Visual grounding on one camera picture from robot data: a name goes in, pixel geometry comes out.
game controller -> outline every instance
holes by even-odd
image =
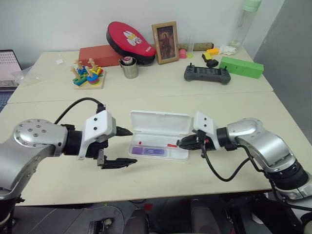
[[[221,84],[227,84],[231,80],[229,72],[225,68],[207,68],[207,67],[195,67],[190,63],[186,67],[184,72],[184,78],[186,81],[191,80],[203,80],[220,82]]]

case lid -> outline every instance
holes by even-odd
[[[192,126],[192,117],[188,114],[131,111],[132,127],[137,132],[186,135]]]

laptop screen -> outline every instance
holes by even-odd
[[[12,72],[21,71],[13,50],[0,50],[0,81],[15,80]]]

stainless steel cup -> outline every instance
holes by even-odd
[[[133,79],[137,77],[137,60],[135,58],[126,56],[119,59],[119,64],[126,78]]]

wooden peg puzzle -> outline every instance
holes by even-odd
[[[76,79],[78,79],[78,80],[80,80],[80,79],[81,79],[81,77],[80,77],[79,73],[76,71],[76,69],[75,69],[73,66],[70,68],[70,70],[71,70],[71,72],[73,72],[73,73],[74,73],[74,75],[75,75]]]
[[[79,68],[80,70],[83,69],[83,67],[82,67],[82,65],[81,65],[81,62],[80,62],[78,59],[75,60],[75,64],[77,64],[77,66],[78,66],[78,68]]]
[[[88,63],[91,64],[93,70],[97,70],[98,66],[95,64],[93,58],[89,58]]]
[[[92,68],[89,66],[82,66],[81,61],[76,59],[75,64],[77,64],[78,68],[75,69],[74,67],[71,67],[71,72],[75,75],[73,83],[76,90],[103,88],[106,72],[101,67],[98,67],[92,58],[89,59],[89,63]]]

